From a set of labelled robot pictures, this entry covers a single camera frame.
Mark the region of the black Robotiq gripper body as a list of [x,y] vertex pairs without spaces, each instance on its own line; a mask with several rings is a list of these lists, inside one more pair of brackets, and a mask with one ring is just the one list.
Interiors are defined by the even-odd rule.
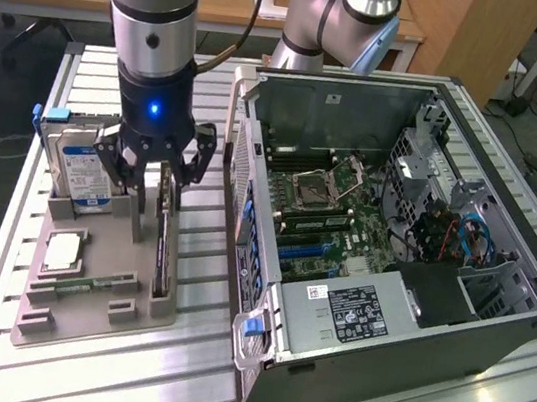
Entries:
[[165,77],[146,77],[119,64],[123,144],[140,160],[183,163],[195,135],[192,116],[195,67]]

